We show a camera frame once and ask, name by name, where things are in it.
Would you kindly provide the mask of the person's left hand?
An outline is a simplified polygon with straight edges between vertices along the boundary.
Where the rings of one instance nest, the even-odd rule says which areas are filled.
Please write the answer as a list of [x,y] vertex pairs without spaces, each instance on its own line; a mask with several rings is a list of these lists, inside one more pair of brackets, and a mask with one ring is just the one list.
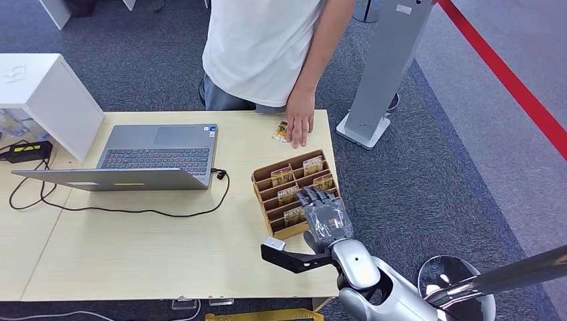
[[315,89],[296,86],[286,106],[286,141],[293,148],[305,147],[314,129]]

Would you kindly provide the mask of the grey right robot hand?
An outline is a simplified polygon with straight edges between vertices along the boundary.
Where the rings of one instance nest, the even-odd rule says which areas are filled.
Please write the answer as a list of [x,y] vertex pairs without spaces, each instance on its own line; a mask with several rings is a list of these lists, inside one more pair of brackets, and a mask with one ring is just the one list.
[[318,187],[304,187],[295,197],[300,202],[309,230],[303,236],[317,254],[334,243],[354,237],[354,228],[341,198]]

